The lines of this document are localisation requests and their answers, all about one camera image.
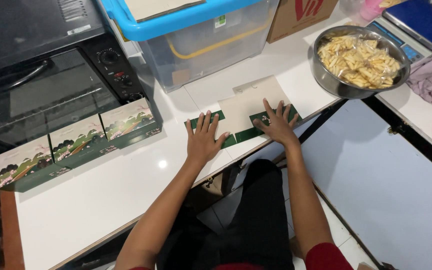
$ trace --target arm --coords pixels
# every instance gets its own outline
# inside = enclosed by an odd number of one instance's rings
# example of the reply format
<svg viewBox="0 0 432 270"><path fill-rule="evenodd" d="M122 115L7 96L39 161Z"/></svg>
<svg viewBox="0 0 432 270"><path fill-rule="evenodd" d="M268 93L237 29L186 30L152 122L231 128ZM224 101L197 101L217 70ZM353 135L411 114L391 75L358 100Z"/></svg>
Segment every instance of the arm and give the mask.
<svg viewBox="0 0 432 270"><path fill-rule="evenodd" d="M117 256L115 270L135 267L154 269L156 257L171 231L186 194L203 167L216 156L229 135L229 132L226 132L215 142L219 115L214 116L211 127L210 117L211 112L208 111L203 123L204 114L200 114L194 134L189 119L186 121L188 157L174 179L129 233Z"/></svg>
<svg viewBox="0 0 432 270"><path fill-rule="evenodd" d="M283 102L279 102L276 114L263 100L266 112L271 119L270 126L255 119L253 124L282 144L286 152L289 202L293 216L294 234L299 242L303 258L319 243L332 243L328 220L313 187L313 180L304 165L301 144L293 132L298 115L288 124L289 107L282 113Z"/></svg>

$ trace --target pink container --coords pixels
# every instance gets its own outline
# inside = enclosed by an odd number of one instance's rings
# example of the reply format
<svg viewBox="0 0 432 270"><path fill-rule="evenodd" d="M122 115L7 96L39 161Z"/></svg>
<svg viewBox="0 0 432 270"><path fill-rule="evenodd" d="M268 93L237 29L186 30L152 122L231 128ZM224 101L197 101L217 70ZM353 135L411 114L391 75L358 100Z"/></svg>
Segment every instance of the pink container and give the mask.
<svg viewBox="0 0 432 270"><path fill-rule="evenodd" d="M385 8L380 8L379 4L383 0L365 0L363 5L361 6L361 10L359 13L361 14L361 17L365 19L366 21L372 21L377 16L381 15L383 13L383 10Z"/></svg>

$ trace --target red logo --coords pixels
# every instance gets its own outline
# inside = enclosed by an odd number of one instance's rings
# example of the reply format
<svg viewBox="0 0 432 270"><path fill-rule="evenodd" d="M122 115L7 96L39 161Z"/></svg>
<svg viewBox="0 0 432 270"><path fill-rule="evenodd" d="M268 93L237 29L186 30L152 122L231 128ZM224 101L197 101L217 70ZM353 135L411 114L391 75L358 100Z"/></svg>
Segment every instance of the red logo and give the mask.
<svg viewBox="0 0 432 270"><path fill-rule="evenodd" d="M311 13L315 16L321 9L323 0L308 0L306 6L303 9L303 0L295 0L296 7L296 21L299 21L303 16L308 17Z"/></svg>

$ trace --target red shirt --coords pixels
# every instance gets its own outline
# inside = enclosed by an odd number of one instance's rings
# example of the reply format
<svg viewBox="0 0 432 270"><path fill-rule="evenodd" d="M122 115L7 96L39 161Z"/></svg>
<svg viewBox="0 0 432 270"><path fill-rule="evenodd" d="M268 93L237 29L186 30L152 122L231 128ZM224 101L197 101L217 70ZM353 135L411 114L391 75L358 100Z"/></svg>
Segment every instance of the red shirt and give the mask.
<svg viewBox="0 0 432 270"><path fill-rule="evenodd" d="M306 270L353 270L339 248L332 243L323 242L315 245L306 255ZM232 263L216 267L214 270L262 270L263 268L248 263ZM130 270L149 270L136 267Z"/></svg>

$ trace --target finger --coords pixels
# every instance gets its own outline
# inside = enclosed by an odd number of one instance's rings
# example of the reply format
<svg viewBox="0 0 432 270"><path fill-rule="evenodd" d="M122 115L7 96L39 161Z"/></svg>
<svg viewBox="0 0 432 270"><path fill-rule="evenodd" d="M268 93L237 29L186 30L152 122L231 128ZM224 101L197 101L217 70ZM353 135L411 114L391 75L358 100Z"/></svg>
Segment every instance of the finger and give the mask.
<svg viewBox="0 0 432 270"><path fill-rule="evenodd" d="M202 124L202 132L208 132L209 122L211 122L211 111L208 110L206 112L206 116L204 117L204 123Z"/></svg>
<svg viewBox="0 0 432 270"><path fill-rule="evenodd" d="M211 123L211 126L209 127L209 133L211 135L213 135L213 137L215 136L216 129L218 127L218 122L219 122L219 114L215 114L214 118L213 118L213 122Z"/></svg>
<svg viewBox="0 0 432 270"><path fill-rule="evenodd" d="M294 126L296 126L296 121L298 120L298 117L300 116L299 113L294 115L293 120L291 120L291 122L289 122L289 127L293 128Z"/></svg>
<svg viewBox="0 0 432 270"><path fill-rule="evenodd" d="M226 139L230 136L230 132L226 132L221 134L221 136L219 136L218 140L216 141L216 147L218 149L221 149L221 146L223 145L224 141L226 141Z"/></svg>
<svg viewBox="0 0 432 270"><path fill-rule="evenodd" d="M268 100L265 98L262 99L262 103L264 104L264 108L266 109L266 113L268 114L269 118L275 117L275 113L273 112L273 108L269 106Z"/></svg>
<svg viewBox="0 0 432 270"><path fill-rule="evenodd" d="M288 104L286 106L286 109L284 110L284 113L283 113L283 119L286 120L286 122L288 121L288 116L290 114L290 110L291 110L291 104Z"/></svg>
<svg viewBox="0 0 432 270"><path fill-rule="evenodd" d="M276 116L277 117L281 117L283 115L283 104L284 104L284 101L279 101L279 104L277 105L277 108L276 108Z"/></svg>
<svg viewBox="0 0 432 270"><path fill-rule="evenodd" d="M189 118L188 120L186 120L186 130L188 131L188 138L193 137L193 129L191 128L191 121L189 120Z"/></svg>
<svg viewBox="0 0 432 270"><path fill-rule="evenodd" d="M254 119L254 120L252 121L252 124L253 124L255 127L261 129L261 131L263 131L264 133L266 133L266 131L267 131L267 129L268 129L268 126L265 125L265 123L263 123L263 121L261 121L261 120L258 119L258 118Z"/></svg>
<svg viewBox="0 0 432 270"><path fill-rule="evenodd" d="M203 118L204 118L205 114L204 113L200 113L199 114L199 118L198 118L198 122L196 123L196 131L194 132L194 134L198 134L201 132L201 128L203 126Z"/></svg>

